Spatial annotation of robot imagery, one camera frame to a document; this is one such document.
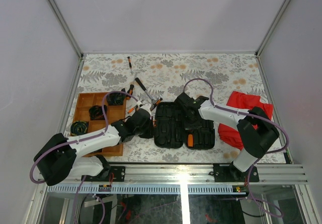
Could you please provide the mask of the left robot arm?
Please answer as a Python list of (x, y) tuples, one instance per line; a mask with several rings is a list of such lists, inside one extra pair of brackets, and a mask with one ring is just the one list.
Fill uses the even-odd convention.
[(151, 127), (151, 111), (147, 105), (143, 105), (126, 121), (118, 120), (107, 128), (69, 138), (61, 133), (55, 134), (34, 157), (30, 179), (34, 183), (54, 186), (73, 173), (105, 181), (109, 178), (110, 168), (103, 164), (101, 157), (86, 158), (85, 155), (131, 141), (134, 136), (145, 134)]

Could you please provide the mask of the black plastic tool case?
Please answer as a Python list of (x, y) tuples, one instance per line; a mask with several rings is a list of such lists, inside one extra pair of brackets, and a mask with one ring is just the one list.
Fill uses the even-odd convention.
[(214, 123), (198, 119), (188, 122), (184, 111), (174, 102), (160, 103), (154, 118), (154, 144), (161, 148), (209, 150), (215, 146)]

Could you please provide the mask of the black orange handle screwdriver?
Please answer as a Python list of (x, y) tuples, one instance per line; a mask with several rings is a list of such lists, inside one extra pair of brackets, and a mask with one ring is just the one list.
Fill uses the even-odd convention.
[[(133, 90), (134, 90), (134, 82), (135, 82), (135, 78), (137, 77), (137, 73), (134, 75), (134, 79), (133, 82), (130, 84), (129, 90), (127, 91), (128, 94), (132, 95), (133, 94)], [(126, 96), (126, 100), (130, 100), (130, 96), (127, 95)]]

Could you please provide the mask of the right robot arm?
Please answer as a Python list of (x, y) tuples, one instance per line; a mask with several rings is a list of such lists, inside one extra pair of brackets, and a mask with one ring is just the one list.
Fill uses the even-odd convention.
[(235, 181), (246, 177), (251, 165), (261, 159), (279, 138), (276, 124), (259, 107), (252, 110), (223, 107), (212, 104), (208, 97), (193, 99), (184, 92), (175, 99), (175, 104), (183, 111), (186, 130), (196, 130), (201, 121), (207, 120), (239, 133), (244, 148), (229, 168), (230, 177)]

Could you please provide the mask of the large orange screwdriver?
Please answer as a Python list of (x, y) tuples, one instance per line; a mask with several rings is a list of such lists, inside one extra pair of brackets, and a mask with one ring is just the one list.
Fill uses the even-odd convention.
[(194, 146), (194, 137), (193, 137), (193, 134), (188, 134), (187, 146), (188, 147), (193, 147)]

